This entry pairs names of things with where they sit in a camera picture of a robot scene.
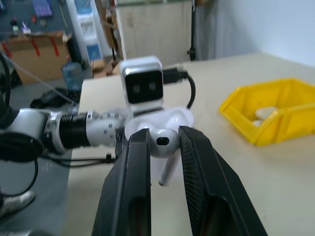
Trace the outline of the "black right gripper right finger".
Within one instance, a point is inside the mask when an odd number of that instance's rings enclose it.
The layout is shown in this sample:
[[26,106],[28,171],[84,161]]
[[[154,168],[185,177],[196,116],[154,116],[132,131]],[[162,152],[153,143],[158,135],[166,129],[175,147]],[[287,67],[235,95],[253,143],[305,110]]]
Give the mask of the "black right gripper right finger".
[[236,172],[199,130],[179,128],[193,236],[268,236]]

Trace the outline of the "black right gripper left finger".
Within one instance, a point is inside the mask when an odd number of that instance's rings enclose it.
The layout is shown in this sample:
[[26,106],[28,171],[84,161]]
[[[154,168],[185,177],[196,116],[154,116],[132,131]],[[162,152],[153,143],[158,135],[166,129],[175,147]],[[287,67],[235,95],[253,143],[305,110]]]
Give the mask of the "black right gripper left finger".
[[151,236],[150,132],[131,135],[104,180],[92,236]]

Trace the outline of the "white earbud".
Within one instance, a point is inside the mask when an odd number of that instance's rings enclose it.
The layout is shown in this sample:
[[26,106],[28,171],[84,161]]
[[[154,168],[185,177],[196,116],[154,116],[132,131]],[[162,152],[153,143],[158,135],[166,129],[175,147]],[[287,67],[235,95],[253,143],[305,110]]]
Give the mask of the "white earbud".
[[161,176],[159,185],[169,186],[176,166],[179,161],[180,137],[172,129],[157,129],[150,131],[150,155],[154,158],[167,159]]

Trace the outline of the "white earbud case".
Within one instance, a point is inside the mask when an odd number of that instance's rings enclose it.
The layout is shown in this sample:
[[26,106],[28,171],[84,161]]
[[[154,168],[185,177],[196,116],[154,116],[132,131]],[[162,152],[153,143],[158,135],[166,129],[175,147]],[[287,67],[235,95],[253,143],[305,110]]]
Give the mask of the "white earbud case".
[[176,146],[180,126],[191,127],[194,122],[192,112],[185,107],[174,107],[142,113],[127,120],[125,138],[128,140],[136,132],[148,129],[150,140],[157,146]]

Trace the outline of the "yellow plastic bin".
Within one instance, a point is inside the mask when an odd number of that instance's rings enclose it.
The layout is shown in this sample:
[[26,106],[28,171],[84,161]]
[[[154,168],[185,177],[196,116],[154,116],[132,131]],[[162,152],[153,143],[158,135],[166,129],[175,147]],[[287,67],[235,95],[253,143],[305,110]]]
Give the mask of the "yellow plastic bin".
[[[255,111],[268,106],[278,110],[257,119]],[[238,87],[219,112],[255,146],[315,134],[315,84],[282,78]]]

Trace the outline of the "white case in bin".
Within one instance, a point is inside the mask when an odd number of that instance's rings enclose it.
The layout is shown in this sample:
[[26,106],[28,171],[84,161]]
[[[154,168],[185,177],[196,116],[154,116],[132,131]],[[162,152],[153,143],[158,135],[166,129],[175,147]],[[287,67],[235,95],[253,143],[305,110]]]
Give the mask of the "white case in bin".
[[274,111],[277,110],[278,108],[275,106],[259,108],[255,111],[255,116],[257,119],[266,120]]

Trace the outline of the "silver shoe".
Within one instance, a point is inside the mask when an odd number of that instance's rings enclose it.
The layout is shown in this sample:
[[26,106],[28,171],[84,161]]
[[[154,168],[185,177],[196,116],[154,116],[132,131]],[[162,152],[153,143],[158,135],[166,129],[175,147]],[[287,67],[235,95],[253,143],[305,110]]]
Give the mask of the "silver shoe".
[[33,191],[27,191],[24,194],[14,197],[0,195],[0,219],[23,210],[34,200],[34,197]]

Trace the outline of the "black bag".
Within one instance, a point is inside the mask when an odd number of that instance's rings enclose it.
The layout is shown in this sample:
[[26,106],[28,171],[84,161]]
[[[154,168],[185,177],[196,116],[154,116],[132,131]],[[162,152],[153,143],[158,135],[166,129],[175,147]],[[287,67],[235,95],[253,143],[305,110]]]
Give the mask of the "black bag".
[[70,101],[56,94],[54,90],[50,90],[42,94],[40,98],[34,99],[30,104],[30,108],[34,109],[61,108],[64,105],[71,104],[71,101],[73,101],[76,104],[78,104],[80,101],[81,96],[80,91],[67,90],[64,88],[56,88],[56,91],[61,93],[63,96],[67,97]]

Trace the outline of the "small open cardboard box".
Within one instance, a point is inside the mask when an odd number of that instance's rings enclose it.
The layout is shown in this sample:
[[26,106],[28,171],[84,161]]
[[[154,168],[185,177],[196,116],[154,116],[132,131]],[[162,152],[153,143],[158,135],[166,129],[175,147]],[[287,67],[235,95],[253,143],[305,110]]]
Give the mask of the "small open cardboard box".
[[111,59],[108,63],[103,59],[93,60],[91,62],[93,78],[102,78],[111,75],[120,74],[120,61]]

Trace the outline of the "blue water jug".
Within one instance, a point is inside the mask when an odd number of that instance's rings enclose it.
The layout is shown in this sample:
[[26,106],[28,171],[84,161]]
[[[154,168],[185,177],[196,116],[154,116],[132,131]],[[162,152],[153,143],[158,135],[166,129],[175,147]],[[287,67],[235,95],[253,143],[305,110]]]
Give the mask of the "blue water jug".
[[83,83],[81,64],[69,60],[62,66],[61,71],[66,88],[68,90],[80,91]]

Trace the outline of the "large cardboard box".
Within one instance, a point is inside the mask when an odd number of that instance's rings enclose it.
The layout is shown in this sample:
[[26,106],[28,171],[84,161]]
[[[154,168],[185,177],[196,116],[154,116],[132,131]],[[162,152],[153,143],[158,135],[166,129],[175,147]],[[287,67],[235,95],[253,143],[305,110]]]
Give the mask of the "large cardboard box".
[[23,84],[32,84],[35,79],[27,72],[44,81],[62,77],[62,66],[69,56],[68,41],[71,34],[55,31],[28,36],[11,36],[0,42],[0,50],[13,62]]

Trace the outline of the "black tripod stand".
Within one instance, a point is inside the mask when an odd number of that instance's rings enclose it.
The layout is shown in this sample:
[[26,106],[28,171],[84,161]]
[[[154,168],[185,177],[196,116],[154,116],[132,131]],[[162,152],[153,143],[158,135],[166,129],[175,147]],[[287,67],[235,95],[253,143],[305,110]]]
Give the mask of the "black tripod stand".
[[195,22],[196,22],[196,0],[191,0],[191,37],[190,37],[190,49],[187,51],[191,61],[196,60],[196,48],[195,48]]

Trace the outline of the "white cabinet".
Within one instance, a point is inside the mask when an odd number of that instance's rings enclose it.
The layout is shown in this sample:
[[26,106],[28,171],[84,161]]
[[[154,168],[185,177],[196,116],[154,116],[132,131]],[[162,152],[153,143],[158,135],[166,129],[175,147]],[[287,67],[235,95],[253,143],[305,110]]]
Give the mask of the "white cabinet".
[[115,0],[125,59],[157,56],[169,66],[189,60],[192,0]]

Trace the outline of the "white water dispenser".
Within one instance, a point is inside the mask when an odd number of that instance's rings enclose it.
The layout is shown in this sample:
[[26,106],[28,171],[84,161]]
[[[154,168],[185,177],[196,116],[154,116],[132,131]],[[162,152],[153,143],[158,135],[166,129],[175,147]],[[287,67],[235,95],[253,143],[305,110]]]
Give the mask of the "white water dispenser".
[[74,0],[75,13],[73,20],[76,34],[84,60],[89,63],[102,59],[100,43],[96,31],[91,0]]

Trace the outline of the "blue tool pegboard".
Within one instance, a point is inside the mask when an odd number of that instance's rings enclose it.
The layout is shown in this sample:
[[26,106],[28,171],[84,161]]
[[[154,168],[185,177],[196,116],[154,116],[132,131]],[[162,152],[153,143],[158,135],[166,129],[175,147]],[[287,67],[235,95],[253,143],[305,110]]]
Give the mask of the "blue tool pegboard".
[[65,31],[72,33],[73,25],[66,0],[47,0],[52,15],[37,16],[33,0],[0,0],[0,39],[13,34],[12,23],[26,23],[31,32]]

